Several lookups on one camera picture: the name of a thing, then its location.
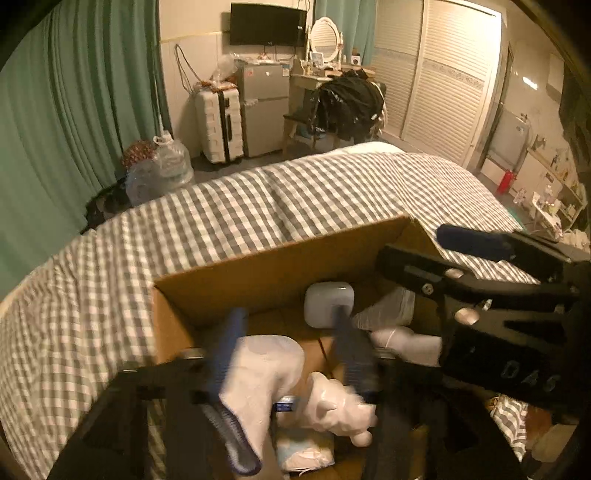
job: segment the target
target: red fire extinguisher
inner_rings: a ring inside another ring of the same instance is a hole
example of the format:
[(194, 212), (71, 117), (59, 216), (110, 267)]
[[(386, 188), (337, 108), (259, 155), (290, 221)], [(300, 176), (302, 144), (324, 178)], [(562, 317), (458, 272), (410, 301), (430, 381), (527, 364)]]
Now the red fire extinguisher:
[(514, 180), (515, 180), (515, 174), (511, 170), (507, 170), (505, 172), (505, 175), (503, 175), (503, 179), (501, 180), (501, 183), (499, 183), (499, 187), (496, 190), (496, 194), (503, 195), (504, 193), (507, 193), (507, 191), (509, 190), (509, 187), (511, 187), (511, 184), (513, 183)]

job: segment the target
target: plastic bottle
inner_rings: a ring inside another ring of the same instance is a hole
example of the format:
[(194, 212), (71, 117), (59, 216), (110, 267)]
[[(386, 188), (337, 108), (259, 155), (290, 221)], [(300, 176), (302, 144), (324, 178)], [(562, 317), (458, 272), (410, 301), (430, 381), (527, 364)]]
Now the plastic bottle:
[(193, 168), (187, 147), (174, 140), (166, 130), (161, 137), (154, 137), (154, 142), (157, 145), (154, 162), (160, 193), (164, 195), (188, 185), (193, 180)]

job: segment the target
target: tv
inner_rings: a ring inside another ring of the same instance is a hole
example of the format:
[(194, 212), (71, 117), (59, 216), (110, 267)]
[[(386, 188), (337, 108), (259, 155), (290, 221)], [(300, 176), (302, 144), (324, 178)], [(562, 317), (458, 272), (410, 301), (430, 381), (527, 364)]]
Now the tv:
[(306, 10), (261, 4), (232, 4), (230, 45), (303, 47)]

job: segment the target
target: white plush toy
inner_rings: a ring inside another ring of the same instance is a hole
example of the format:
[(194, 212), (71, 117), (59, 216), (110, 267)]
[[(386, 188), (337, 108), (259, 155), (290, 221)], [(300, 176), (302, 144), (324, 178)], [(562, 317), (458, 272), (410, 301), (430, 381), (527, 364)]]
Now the white plush toy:
[(376, 422), (375, 405), (364, 403), (352, 387), (329, 380), (319, 372), (308, 376), (306, 393), (300, 398), (297, 414), (304, 427), (348, 436), (357, 447), (371, 443), (368, 428)]

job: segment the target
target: cardboard box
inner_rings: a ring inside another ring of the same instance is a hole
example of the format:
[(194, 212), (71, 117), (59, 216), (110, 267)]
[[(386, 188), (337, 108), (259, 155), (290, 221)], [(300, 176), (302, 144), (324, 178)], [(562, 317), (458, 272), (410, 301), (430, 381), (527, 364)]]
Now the cardboard box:
[[(249, 335), (286, 335), (304, 349), (304, 370), (294, 394), (302, 392), (313, 371), (330, 371), (338, 378), (331, 352), (332, 332), (313, 329), (304, 322), (304, 294), (315, 282), (347, 281), (355, 289), (354, 312), (372, 305), (395, 286), (374, 270), (378, 251), (388, 243), (438, 254), (418, 222), (400, 216), (159, 278), (153, 290), (157, 361), (169, 361), (191, 346), (207, 350), (229, 310), (245, 307)], [(433, 302), (417, 298), (415, 317), (421, 322), (413, 323), (415, 331), (436, 330), (434, 308)], [(351, 454), (346, 461), (346, 468), (339, 462), (334, 468), (308, 475), (323, 480), (360, 478), (363, 455)]]

